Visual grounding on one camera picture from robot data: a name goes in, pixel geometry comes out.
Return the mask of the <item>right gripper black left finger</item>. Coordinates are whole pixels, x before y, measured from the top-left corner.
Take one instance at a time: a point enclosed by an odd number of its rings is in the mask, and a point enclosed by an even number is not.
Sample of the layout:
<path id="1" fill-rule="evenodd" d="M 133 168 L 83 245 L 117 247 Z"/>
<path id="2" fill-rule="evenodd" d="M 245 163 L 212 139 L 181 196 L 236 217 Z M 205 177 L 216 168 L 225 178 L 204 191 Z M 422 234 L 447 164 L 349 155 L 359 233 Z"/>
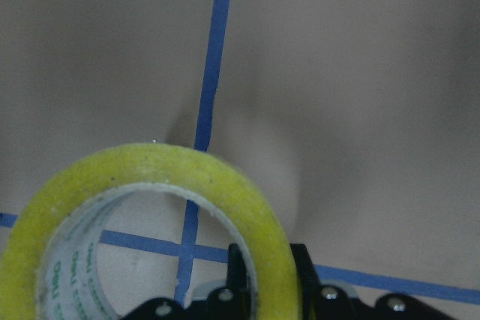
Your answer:
<path id="1" fill-rule="evenodd" d="M 226 285 L 243 292 L 248 290 L 248 274 L 245 261 L 236 243 L 231 243 L 228 247 Z"/>

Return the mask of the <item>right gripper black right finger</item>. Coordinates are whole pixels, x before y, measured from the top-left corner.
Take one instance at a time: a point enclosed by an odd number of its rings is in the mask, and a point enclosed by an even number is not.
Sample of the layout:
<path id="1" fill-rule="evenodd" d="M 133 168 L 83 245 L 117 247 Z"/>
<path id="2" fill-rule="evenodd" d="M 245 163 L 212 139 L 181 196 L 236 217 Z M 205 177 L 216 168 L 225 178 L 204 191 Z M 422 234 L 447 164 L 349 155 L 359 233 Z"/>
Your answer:
<path id="1" fill-rule="evenodd" d="M 290 244 L 290 248 L 301 283 L 302 297 L 310 298 L 314 290 L 320 285 L 316 268 L 304 244 Z"/>

